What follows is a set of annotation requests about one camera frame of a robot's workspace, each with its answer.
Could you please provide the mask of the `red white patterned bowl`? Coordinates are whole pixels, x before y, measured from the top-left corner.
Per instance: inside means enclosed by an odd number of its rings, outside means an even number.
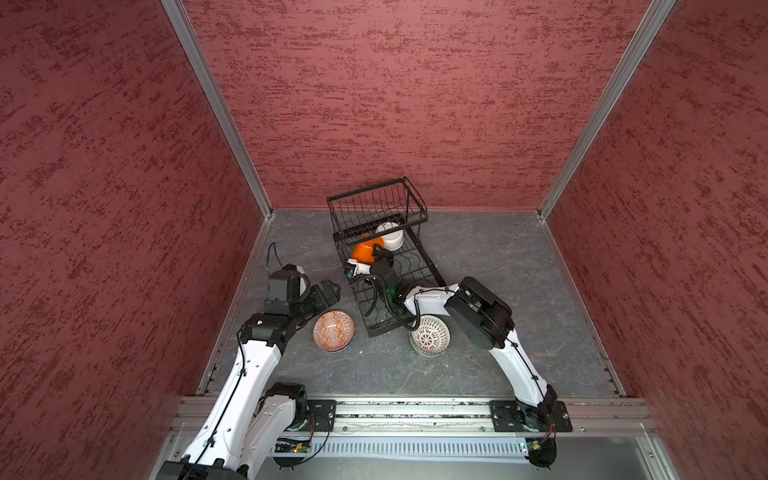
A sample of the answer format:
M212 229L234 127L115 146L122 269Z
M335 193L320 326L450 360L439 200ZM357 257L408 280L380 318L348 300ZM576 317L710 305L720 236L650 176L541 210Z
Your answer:
M451 340L450 330L440 318L432 315L423 315L420 318L419 327L409 333L409 337L440 338Z

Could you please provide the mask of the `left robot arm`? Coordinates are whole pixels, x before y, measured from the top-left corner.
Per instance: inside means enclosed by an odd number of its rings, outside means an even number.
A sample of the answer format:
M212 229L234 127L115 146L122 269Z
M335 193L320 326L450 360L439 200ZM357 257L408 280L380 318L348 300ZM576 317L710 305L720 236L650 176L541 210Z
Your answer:
M286 439L284 432L305 423L310 433L300 447L304 458L282 464L294 467L317 456L328 440L314 442L317 417L310 411L306 388L292 383L266 385L299 327L339 300L340 286L324 279L308 284L296 300L252 315L238 331L234 365L206 420L180 458L164 461L155 477L254 479Z

